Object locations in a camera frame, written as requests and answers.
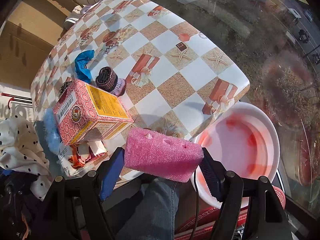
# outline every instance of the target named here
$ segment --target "white cloth with black dots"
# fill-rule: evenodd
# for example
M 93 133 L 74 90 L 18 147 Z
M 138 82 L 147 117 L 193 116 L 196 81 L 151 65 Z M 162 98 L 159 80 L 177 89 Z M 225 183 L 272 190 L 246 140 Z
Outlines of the white cloth with black dots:
M 38 175 L 31 186 L 31 192 L 43 200 L 51 184 L 49 161 L 38 141 L 33 124 L 20 115 L 0 122 L 0 166 Z

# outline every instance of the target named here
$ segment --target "blue crumpled plastic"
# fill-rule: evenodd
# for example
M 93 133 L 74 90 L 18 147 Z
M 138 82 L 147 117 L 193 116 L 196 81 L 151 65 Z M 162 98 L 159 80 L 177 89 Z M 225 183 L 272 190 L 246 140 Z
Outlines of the blue crumpled plastic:
M 89 69 L 84 68 L 87 63 L 92 60 L 94 56 L 94 50 L 86 50 L 81 52 L 75 59 L 76 64 L 76 73 L 78 75 L 78 79 L 83 82 L 90 83 L 92 76 Z

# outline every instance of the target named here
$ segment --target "parked car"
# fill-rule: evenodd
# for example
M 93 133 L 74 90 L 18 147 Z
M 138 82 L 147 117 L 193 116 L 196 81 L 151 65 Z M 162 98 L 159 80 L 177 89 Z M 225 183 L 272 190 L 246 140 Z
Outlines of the parked car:
M 308 10 L 304 10 L 303 13 L 306 16 L 306 18 L 309 20 L 309 22 L 313 21 L 313 16 L 312 16 L 312 13 L 311 13 L 311 11 L 309 9 Z

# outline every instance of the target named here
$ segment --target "table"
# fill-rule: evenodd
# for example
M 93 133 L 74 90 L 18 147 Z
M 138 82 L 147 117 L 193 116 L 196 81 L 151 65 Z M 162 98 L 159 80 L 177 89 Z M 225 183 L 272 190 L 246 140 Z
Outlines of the table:
M 105 66 L 127 81 L 121 100 L 134 125 L 190 140 L 238 101 L 249 80 L 203 33 L 149 0 L 103 0 L 54 46 L 31 84 L 35 120 L 53 107 L 65 81 L 76 78 L 74 59 L 87 64 L 92 84 Z M 127 131 L 109 142 L 125 145 Z M 134 177 L 124 168 L 118 184 Z

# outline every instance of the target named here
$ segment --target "barcode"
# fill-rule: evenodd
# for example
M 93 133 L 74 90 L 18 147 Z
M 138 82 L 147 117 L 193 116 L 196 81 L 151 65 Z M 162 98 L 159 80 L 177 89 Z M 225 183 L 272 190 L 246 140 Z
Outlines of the barcode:
M 70 110 L 70 108 L 74 105 L 76 102 L 76 94 L 74 91 L 70 93 L 67 100 L 63 103 L 62 107 L 57 113 L 57 121 L 60 124 L 61 120 L 65 117 L 67 112 Z

